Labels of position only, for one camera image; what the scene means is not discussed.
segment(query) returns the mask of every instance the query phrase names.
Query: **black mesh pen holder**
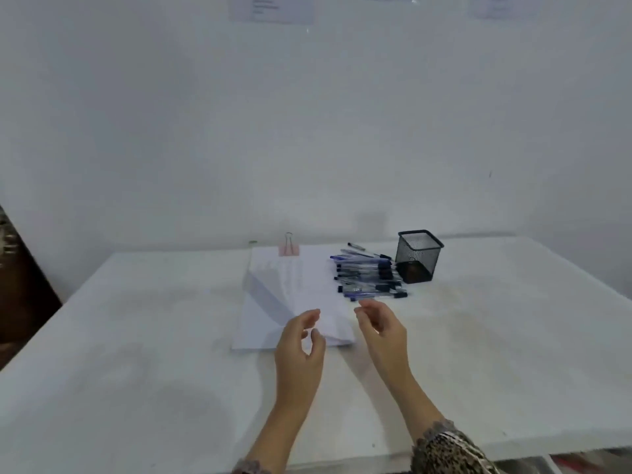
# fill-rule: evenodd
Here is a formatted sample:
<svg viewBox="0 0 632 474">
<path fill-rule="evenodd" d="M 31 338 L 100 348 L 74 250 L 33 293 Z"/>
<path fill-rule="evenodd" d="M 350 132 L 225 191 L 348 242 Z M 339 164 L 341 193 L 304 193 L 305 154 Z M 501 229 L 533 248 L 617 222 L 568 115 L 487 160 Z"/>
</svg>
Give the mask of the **black mesh pen holder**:
<svg viewBox="0 0 632 474">
<path fill-rule="evenodd" d="M 443 243 L 426 229 L 401 231 L 395 262 L 407 284 L 432 280 Z"/>
</svg>

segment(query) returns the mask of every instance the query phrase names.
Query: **white table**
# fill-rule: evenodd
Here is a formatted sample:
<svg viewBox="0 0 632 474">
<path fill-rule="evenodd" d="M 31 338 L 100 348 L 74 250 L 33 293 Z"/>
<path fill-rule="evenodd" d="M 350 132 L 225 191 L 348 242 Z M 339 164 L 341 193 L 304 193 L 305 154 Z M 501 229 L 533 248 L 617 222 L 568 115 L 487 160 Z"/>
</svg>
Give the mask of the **white table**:
<svg viewBox="0 0 632 474">
<path fill-rule="evenodd" d="M 112 256 L 0 373 L 0 469 L 229 471 L 274 397 L 272 354 L 230 350 L 248 262 Z M 491 458 L 632 444 L 632 302 L 526 238 L 448 239 L 411 291 L 391 305 L 413 371 Z M 387 456 L 410 441 L 357 335 L 327 352 L 293 466 L 408 462 Z"/>
</svg>

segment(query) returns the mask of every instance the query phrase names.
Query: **right hand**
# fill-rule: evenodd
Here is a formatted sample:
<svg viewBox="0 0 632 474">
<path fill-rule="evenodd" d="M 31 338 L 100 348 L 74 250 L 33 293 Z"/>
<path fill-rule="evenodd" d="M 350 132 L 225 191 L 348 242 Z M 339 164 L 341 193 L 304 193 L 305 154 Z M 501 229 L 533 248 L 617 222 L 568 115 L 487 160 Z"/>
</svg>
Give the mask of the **right hand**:
<svg viewBox="0 0 632 474">
<path fill-rule="evenodd" d="M 403 388 L 412 374 L 408 365 L 406 328 L 384 303 L 361 300 L 354 309 L 368 352 L 391 392 Z"/>
</svg>

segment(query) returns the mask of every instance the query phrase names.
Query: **pink binder clip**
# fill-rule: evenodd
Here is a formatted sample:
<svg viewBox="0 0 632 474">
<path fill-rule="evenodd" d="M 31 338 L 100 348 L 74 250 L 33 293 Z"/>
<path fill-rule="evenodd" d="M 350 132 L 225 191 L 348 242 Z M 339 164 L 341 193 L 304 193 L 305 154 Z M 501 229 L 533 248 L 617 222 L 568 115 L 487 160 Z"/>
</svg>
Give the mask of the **pink binder clip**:
<svg viewBox="0 0 632 474">
<path fill-rule="evenodd" d="M 298 256 L 298 245 L 292 243 L 292 233 L 285 234 L 285 244 L 279 246 L 279 256 Z"/>
</svg>

